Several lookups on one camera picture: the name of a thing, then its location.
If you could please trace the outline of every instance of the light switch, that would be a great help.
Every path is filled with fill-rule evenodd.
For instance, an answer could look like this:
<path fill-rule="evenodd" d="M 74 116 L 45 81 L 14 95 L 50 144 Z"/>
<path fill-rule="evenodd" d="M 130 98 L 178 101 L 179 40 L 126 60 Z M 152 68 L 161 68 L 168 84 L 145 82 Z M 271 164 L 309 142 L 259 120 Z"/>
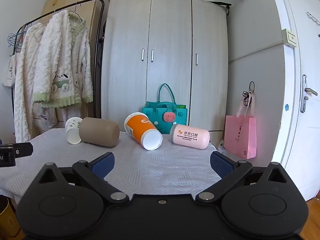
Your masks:
<path fill-rule="evenodd" d="M 282 30 L 281 33 L 282 33 L 282 40 L 283 40 L 284 45 L 287 45 L 291 48 L 297 47 L 298 40 L 297 40 L 296 35 L 292 31 L 290 31 L 288 29 L 284 29 L 284 30 Z"/>

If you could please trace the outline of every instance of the beige cylinder container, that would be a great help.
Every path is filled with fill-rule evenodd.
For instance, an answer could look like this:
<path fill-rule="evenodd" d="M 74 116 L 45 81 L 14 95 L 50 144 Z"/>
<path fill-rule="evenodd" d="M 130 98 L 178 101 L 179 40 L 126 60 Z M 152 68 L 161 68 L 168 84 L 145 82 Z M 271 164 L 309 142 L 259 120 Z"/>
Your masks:
<path fill-rule="evenodd" d="M 112 120 L 86 117 L 80 124 L 79 134 L 84 142 L 113 147 L 118 142 L 120 127 Z"/>

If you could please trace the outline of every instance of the door handle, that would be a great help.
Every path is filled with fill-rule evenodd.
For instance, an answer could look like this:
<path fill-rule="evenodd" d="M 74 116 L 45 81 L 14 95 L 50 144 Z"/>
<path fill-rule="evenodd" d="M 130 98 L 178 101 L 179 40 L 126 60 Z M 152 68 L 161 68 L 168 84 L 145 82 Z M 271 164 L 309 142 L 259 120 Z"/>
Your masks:
<path fill-rule="evenodd" d="M 312 94 L 314 94 L 315 96 L 318 95 L 318 93 L 316 91 L 314 91 L 311 88 L 307 88 L 306 86 L 308 85 L 308 78 L 306 75 L 302 76 L 302 91 L 301 91 L 301 108 L 300 108 L 300 112 L 304 113 L 306 111 L 306 104 L 307 101 L 309 100 L 308 94 L 307 92 L 310 92 Z"/>
<path fill-rule="evenodd" d="M 305 92 L 311 92 L 312 94 L 314 94 L 315 96 L 318 96 L 318 93 L 316 91 L 314 91 L 313 89 L 311 88 L 305 88 L 304 89 Z"/>

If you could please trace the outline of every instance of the white door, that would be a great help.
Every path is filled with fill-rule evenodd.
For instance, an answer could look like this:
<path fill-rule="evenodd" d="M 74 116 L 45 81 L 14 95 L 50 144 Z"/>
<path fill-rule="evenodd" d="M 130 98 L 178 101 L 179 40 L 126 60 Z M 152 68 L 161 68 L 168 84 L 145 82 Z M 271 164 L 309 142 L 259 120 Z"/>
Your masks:
<path fill-rule="evenodd" d="M 151 0 L 110 0 L 103 47 L 101 117 L 124 131 L 129 114 L 146 104 Z"/>
<path fill-rule="evenodd" d="M 222 134 L 228 89 L 228 36 L 224 8 L 192 0 L 193 58 L 190 126 Z"/>
<path fill-rule="evenodd" d="M 191 48 L 191 0 L 151 0 L 147 101 L 156 102 L 167 83 L 176 103 L 189 108 Z M 172 101 L 168 89 L 161 90 L 160 101 Z"/>
<path fill-rule="evenodd" d="M 320 0 L 289 0 L 300 49 L 301 73 L 307 76 L 307 88 L 320 92 Z M 298 123 L 285 170 L 305 200 L 313 198 L 320 187 L 320 95 L 307 93 L 305 112 L 299 112 Z"/>

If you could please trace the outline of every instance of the wardrobe door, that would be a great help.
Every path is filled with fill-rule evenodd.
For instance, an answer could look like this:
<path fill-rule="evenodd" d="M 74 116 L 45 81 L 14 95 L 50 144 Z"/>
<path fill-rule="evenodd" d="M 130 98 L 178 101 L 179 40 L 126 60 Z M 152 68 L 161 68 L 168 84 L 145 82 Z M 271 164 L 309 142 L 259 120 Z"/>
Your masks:
<path fill-rule="evenodd" d="M 124 131 L 146 104 L 151 0 L 110 0 L 102 58 L 101 117 Z"/>
<path fill-rule="evenodd" d="M 189 107 L 191 49 L 191 0 L 151 0 L 147 101 L 156 102 L 167 83 L 177 104 Z M 160 100 L 172 101 L 169 90 L 161 90 Z"/>
<path fill-rule="evenodd" d="M 192 0 L 193 59 L 190 126 L 222 131 L 228 87 L 225 9 Z"/>

